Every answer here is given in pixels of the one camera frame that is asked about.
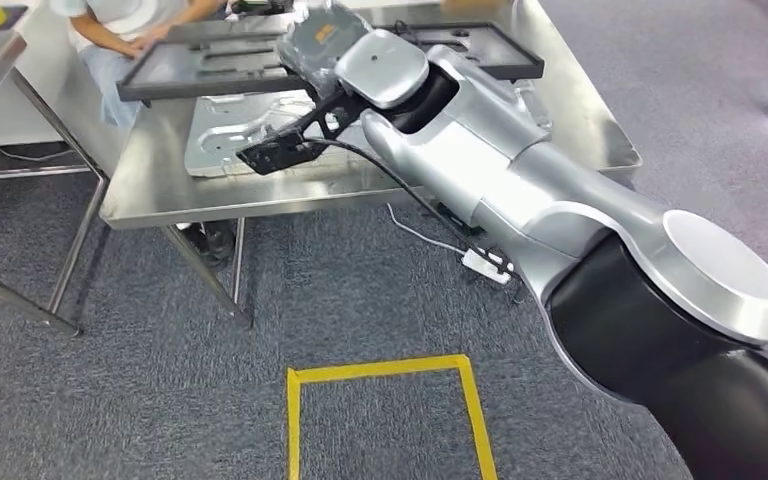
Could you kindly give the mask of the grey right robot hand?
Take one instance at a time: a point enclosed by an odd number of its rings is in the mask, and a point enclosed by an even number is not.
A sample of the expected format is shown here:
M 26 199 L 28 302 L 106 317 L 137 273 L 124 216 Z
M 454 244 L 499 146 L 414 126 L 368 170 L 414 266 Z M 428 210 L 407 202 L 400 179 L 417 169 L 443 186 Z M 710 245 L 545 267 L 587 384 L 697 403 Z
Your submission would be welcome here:
M 338 88 L 337 62 L 372 26 L 337 1 L 308 5 L 303 13 L 279 38 L 276 52 L 285 67 L 325 98 Z

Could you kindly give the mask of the person's left hand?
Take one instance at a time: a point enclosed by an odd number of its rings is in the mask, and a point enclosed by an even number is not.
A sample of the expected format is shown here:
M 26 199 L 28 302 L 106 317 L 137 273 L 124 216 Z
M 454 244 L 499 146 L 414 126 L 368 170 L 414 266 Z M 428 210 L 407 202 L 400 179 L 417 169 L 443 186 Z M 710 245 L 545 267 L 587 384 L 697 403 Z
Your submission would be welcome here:
M 169 24 L 161 24 L 152 27 L 145 34 L 134 39 L 131 42 L 131 45 L 137 50 L 142 50 L 152 43 L 166 38 L 171 28 L 172 25 Z

